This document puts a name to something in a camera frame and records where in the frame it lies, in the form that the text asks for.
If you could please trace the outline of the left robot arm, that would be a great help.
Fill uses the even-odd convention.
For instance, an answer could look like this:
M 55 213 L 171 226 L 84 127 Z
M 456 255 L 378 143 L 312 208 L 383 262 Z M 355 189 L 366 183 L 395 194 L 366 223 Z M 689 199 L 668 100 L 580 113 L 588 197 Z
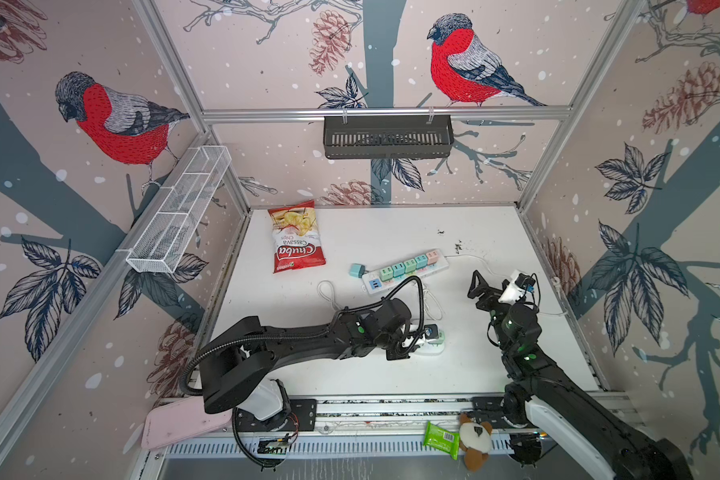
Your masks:
M 373 303 L 335 310 L 325 324 L 281 328 L 247 316 L 187 362 L 179 389 L 201 397 L 207 414 L 231 414 L 233 429 L 246 417 L 267 431 L 299 429 L 284 383 L 270 373 L 308 361 L 363 358 L 376 349 L 389 361 L 409 358 L 426 333 L 425 294 L 417 276 L 402 283 L 416 287 L 417 315 L 398 299 L 400 289 L 394 287 Z

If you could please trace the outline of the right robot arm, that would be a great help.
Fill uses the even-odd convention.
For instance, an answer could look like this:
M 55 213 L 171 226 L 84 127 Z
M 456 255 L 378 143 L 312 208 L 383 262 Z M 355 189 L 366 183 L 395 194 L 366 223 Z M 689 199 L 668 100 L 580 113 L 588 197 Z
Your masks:
M 535 283 L 522 274 L 498 289 L 474 271 L 467 293 L 490 314 L 487 337 L 501 351 L 510 379 L 502 401 L 506 421 L 539 428 L 594 479 L 691 479 L 677 446 L 612 414 L 541 349 L 539 307 L 525 300 Z

